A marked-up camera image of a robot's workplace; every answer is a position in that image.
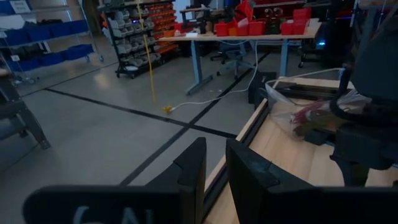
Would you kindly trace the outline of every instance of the black equipment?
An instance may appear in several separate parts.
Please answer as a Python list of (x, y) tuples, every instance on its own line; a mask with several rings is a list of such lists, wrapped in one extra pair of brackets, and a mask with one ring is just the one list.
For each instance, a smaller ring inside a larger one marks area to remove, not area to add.
[[(386, 170), (398, 162), (398, 68), (394, 60), (398, 56), (398, 17), (385, 22), (354, 67), (343, 72), (330, 101), (332, 113), (351, 121), (338, 128), (331, 156), (347, 186), (364, 186), (370, 168)], [(371, 99), (361, 114), (347, 113), (337, 105), (350, 79), (358, 93)]]
[(314, 187), (234, 139), (227, 140), (226, 165), (240, 223), (396, 217), (395, 187)]
[(205, 178), (206, 139), (198, 138), (145, 186), (45, 187), (25, 201), (23, 214), (27, 224), (199, 224)]

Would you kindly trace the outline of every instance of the white cable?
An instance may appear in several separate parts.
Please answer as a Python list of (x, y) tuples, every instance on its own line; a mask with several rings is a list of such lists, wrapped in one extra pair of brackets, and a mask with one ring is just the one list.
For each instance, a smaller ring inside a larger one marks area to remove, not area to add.
[(251, 77), (250, 82), (249, 82), (247, 88), (245, 88), (244, 90), (235, 90), (235, 91), (231, 91), (231, 92), (225, 94), (224, 96), (217, 97), (217, 98), (214, 98), (214, 99), (212, 99), (212, 100), (208, 100), (208, 101), (204, 101), (204, 102), (185, 102), (185, 103), (181, 103), (181, 104), (179, 104), (179, 105), (177, 105), (177, 106), (174, 106), (174, 107), (170, 110), (170, 112), (173, 111), (173, 110), (176, 110), (177, 108), (179, 108), (180, 106), (183, 106), (183, 105), (202, 105), (202, 104), (210, 103), (210, 102), (215, 101), (215, 100), (222, 99), (222, 98), (224, 98), (224, 97), (226, 97), (226, 96), (228, 96), (229, 94), (232, 94), (232, 93), (241, 93), (241, 92), (247, 91), (247, 90), (249, 89), (249, 87), (250, 87), (251, 82), (253, 82), (253, 80), (254, 80), (254, 76), (256, 75), (257, 68), (258, 68), (258, 66), (259, 66), (258, 55), (257, 55), (257, 41), (256, 41), (256, 43), (254, 44), (254, 52), (255, 52), (255, 54), (256, 54), (256, 68), (254, 69), (254, 74), (253, 74), (253, 76)]

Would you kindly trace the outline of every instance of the gray floor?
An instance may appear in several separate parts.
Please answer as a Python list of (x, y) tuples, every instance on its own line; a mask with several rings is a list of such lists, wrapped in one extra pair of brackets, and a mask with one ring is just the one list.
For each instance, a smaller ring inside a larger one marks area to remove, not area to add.
[[(254, 63), (255, 56), (246, 60)], [(297, 69), (299, 57), (290, 56), (289, 75), (318, 70), (315, 64)], [(79, 96), (126, 109), (189, 122), (207, 105), (188, 105), (166, 115), (163, 106), (186, 101), (210, 100), (234, 82), (232, 73), (215, 77), (193, 96), (184, 91), (193, 83), (192, 63), (189, 58), (175, 59), (154, 70), (157, 103), (152, 102), (148, 74), (135, 80), (117, 79), (117, 65), (102, 65), (94, 72), (66, 68), (68, 71), (41, 86), (23, 90), (32, 93), (41, 88), (61, 91), (69, 96), (42, 90), (23, 97), (36, 115), (52, 147), (39, 149), (31, 138), (14, 137), (0, 142), (0, 222), (23, 223), (21, 206), (34, 190), (53, 184), (118, 185), (156, 150), (161, 148), (183, 126), (121, 111), (108, 106), (71, 97)], [(202, 58), (203, 74), (215, 74), (220, 62)], [(278, 71), (279, 54), (268, 55), (259, 64), (260, 71)], [(247, 87), (251, 73), (233, 90)], [(235, 93), (223, 98), (196, 125), (238, 134), (253, 113), (247, 104), (247, 93)], [(193, 140), (206, 137), (208, 144), (207, 174), (224, 154), (225, 137), (189, 129), (171, 144), (155, 161), (130, 184), (142, 185), (162, 172)]]

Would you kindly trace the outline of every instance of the wooden table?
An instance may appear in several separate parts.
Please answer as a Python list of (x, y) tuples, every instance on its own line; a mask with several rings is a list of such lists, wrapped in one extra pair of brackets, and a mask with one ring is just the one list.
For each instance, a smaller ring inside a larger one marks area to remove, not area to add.
[(203, 79), (201, 73), (201, 65), (200, 65), (200, 56), (198, 54), (197, 41), (225, 41), (225, 40), (250, 40), (252, 46), (254, 46), (255, 41), (258, 40), (268, 40), (274, 41), (273, 45), (275, 45), (275, 41), (280, 40), (278, 44), (282, 46), (282, 50), (280, 53), (280, 70), (279, 76), (285, 77), (287, 73), (287, 62), (288, 62), (288, 49), (289, 42), (291, 40), (302, 40), (302, 39), (314, 39), (319, 28), (321, 26), (321, 22), (319, 19), (314, 18), (311, 19), (309, 26), (306, 31), (302, 35), (257, 35), (257, 36), (226, 36), (226, 37), (218, 37), (214, 34), (198, 34), (196, 37), (163, 37), (160, 38), (160, 41), (191, 41), (191, 53), (192, 53), (192, 63), (193, 63), (193, 73), (195, 76), (195, 84), (191, 86), (187, 90), (187, 95), (191, 95), (198, 89), (200, 89), (203, 85), (210, 82), (213, 79), (213, 76), (210, 75)]
[[(333, 80), (315, 80), (309, 78), (296, 78), (298, 84), (324, 86), (336, 88), (339, 81)], [(265, 106), (264, 100), (258, 109), (251, 116), (249, 121), (243, 127), (237, 140), (242, 140), (250, 125), (258, 118), (260, 111)], [(262, 155), (264, 158), (272, 161), (277, 166), (290, 172), (297, 177), (309, 182), (312, 185), (319, 186), (343, 186), (343, 177), (339, 167), (335, 162), (329, 159), (333, 153), (331, 146), (316, 146), (304, 141), (291, 139), (283, 132), (268, 116), (250, 144), (250, 148)], [(208, 189), (210, 183), (214, 181), (217, 173), (225, 164), (225, 156), (220, 160), (213, 172), (206, 180)], [(394, 180), (398, 179), (398, 169), (379, 171), (372, 170), (369, 173), (368, 186), (390, 186)], [(232, 224), (239, 223), (238, 216), (231, 195), (231, 190), (227, 184), (213, 208), (209, 212), (206, 224)]]

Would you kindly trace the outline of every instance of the plastic bag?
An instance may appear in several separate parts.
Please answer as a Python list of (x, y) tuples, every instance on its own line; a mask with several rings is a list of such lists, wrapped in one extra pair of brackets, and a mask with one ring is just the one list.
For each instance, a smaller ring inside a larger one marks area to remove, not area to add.
[[(278, 83), (295, 83), (295, 78), (313, 78), (316, 74), (324, 72), (340, 72), (340, 68), (323, 70), (315, 73), (298, 75), (295, 77), (280, 78), (266, 83), (268, 105), (271, 108), (271, 119), (293, 138), (302, 139), (313, 129), (327, 129), (335, 131), (340, 125), (347, 122), (335, 116), (329, 108), (329, 100), (300, 100), (291, 99), (275, 89)], [(356, 90), (351, 90), (338, 100), (338, 105), (350, 113), (361, 113), (369, 98), (360, 95)]]

